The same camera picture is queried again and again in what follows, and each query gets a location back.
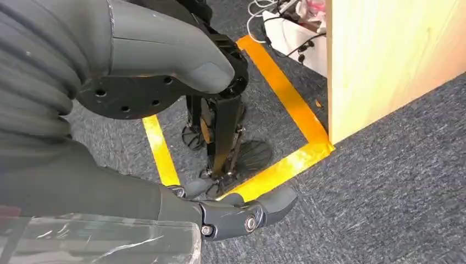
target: white cable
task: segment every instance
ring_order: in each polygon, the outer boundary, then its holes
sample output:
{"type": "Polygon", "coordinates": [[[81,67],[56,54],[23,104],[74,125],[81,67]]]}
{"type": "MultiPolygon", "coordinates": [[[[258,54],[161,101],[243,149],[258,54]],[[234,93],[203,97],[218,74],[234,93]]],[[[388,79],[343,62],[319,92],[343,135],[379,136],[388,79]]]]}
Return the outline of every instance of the white cable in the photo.
{"type": "MultiPolygon", "coordinates": [[[[248,13],[251,15],[251,17],[247,20],[246,22],[246,29],[248,31],[249,36],[252,38],[253,41],[258,42],[258,43],[265,43],[263,40],[257,40],[252,34],[251,34],[251,29],[249,28],[249,24],[254,18],[261,18],[262,13],[268,9],[271,9],[273,6],[277,4],[278,0],[253,0],[251,3],[248,4],[248,13]],[[252,5],[255,4],[257,7],[260,7],[261,10],[253,13],[251,11],[252,5]]],[[[283,5],[283,7],[280,8],[280,14],[283,12],[287,11],[294,3],[296,3],[297,0],[290,0],[288,3],[283,5]]]]}
{"type": "Polygon", "coordinates": [[[246,22],[246,29],[248,31],[248,34],[249,36],[251,37],[251,39],[255,42],[258,42],[258,43],[265,43],[265,41],[263,40],[257,40],[252,34],[251,34],[251,29],[249,28],[249,24],[251,23],[251,21],[254,19],[254,18],[260,18],[262,17],[262,13],[268,9],[270,9],[271,7],[273,7],[274,5],[276,5],[276,1],[274,0],[254,0],[252,1],[251,3],[248,4],[248,13],[249,15],[251,15],[251,17],[248,19],[248,21],[246,22]],[[268,2],[268,4],[266,5],[262,5],[260,4],[260,2],[268,2]],[[255,13],[253,13],[251,11],[251,6],[255,4],[256,6],[260,7],[261,9],[255,13]]]}

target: bolt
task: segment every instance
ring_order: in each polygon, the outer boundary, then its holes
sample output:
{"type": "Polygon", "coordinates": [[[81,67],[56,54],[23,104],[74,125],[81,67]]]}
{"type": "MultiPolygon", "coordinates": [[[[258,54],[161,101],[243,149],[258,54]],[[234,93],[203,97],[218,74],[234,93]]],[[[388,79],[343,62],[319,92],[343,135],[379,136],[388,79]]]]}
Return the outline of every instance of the bolt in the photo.
{"type": "Polygon", "coordinates": [[[214,229],[208,225],[203,225],[201,228],[201,233],[205,236],[212,235],[214,229]]]}
{"type": "Polygon", "coordinates": [[[253,216],[249,216],[246,219],[245,227],[246,227],[246,231],[249,233],[254,231],[254,229],[256,228],[256,218],[253,216]]]}

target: gray carpet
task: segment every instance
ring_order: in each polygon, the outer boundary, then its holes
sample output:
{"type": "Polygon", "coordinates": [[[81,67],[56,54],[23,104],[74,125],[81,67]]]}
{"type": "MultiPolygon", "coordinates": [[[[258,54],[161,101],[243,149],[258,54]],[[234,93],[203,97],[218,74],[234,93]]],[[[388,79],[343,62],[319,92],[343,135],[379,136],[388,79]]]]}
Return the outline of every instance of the gray carpet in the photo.
{"type": "MultiPolygon", "coordinates": [[[[214,27],[245,35],[245,1],[211,1],[214,27]]],[[[277,64],[326,126],[325,79],[297,63],[277,64]]],[[[247,137],[270,139],[277,161],[305,140],[251,64],[247,137]]],[[[182,180],[205,165],[180,141],[184,100],[159,114],[182,180]]],[[[466,251],[466,75],[336,145],[333,154],[290,180],[299,194],[286,219],[244,237],[205,243],[203,263],[432,263],[466,251]]],[[[139,120],[98,117],[77,105],[76,139],[101,165],[158,180],[139,120]]]]}

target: black cable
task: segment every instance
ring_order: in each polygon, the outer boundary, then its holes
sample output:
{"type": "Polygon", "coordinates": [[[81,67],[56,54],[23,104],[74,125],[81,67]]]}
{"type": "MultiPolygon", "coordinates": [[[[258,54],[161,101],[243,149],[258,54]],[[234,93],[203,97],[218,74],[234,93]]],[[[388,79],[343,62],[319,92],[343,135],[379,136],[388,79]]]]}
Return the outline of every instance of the black cable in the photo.
{"type": "Polygon", "coordinates": [[[299,48],[303,47],[304,45],[308,44],[309,42],[312,42],[313,39],[317,39],[318,37],[322,37],[322,36],[325,36],[325,35],[327,35],[327,33],[320,33],[320,34],[317,34],[315,36],[310,37],[308,40],[306,40],[304,43],[299,45],[297,48],[293,49],[290,53],[288,53],[284,57],[289,57],[291,54],[293,54],[293,52],[297,51],[299,48]]]}
{"type": "Polygon", "coordinates": [[[276,4],[276,11],[277,13],[279,14],[279,16],[275,16],[273,18],[267,18],[265,19],[263,22],[262,22],[262,25],[261,25],[261,29],[262,29],[262,33],[264,34],[265,36],[265,43],[267,44],[267,46],[269,46],[272,51],[275,53],[275,55],[277,55],[277,57],[280,57],[280,58],[287,58],[289,57],[291,54],[293,54],[294,52],[302,49],[301,51],[299,52],[304,52],[305,50],[307,50],[308,47],[314,47],[314,42],[312,42],[313,39],[317,39],[318,37],[322,37],[322,36],[325,36],[327,35],[327,33],[321,33],[321,34],[317,34],[315,36],[312,36],[310,37],[308,40],[306,40],[304,43],[302,43],[301,45],[299,45],[298,47],[296,47],[295,49],[293,49],[290,53],[288,53],[287,55],[283,55],[283,54],[280,54],[277,50],[275,50],[273,47],[272,47],[272,42],[271,40],[268,38],[267,36],[267,33],[265,32],[265,22],[267,21],[271,21],[271,20],[274,20],[274,19],[286,19],[286,20],[289,20],[293,23],[296,23],[295,19],[293,19],[290,15],[286,15],[286,14],[283,14],[283,13],[280,13],[280,0],[277,1],[277,4],[276,4]]]}

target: gray fabric sleeve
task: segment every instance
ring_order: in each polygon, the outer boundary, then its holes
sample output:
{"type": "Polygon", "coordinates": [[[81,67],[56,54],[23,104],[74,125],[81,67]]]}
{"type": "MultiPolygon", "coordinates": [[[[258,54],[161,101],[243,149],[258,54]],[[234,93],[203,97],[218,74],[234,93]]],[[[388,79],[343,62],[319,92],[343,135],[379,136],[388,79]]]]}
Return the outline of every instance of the gray fabric sleeve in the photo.
{"type": "Polygon", "coordinates": [[[68,138],[70,125],[60,115],[70,113],[89,78],[109,72],[106,0],[3,0],[0,32],[0,205],[23,216],[92,213],[200,224],[196,203],[98,167],[68,138]]]}

